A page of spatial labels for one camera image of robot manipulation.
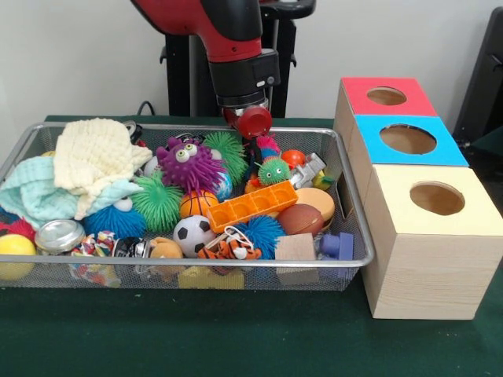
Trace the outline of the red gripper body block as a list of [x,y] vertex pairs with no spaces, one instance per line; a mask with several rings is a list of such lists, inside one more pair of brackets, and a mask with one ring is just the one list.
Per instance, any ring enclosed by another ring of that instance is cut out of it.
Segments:
[[246,108],[237,118],[236,129],[247,140],[269,133],[273,119],[270,111],[262,106]]

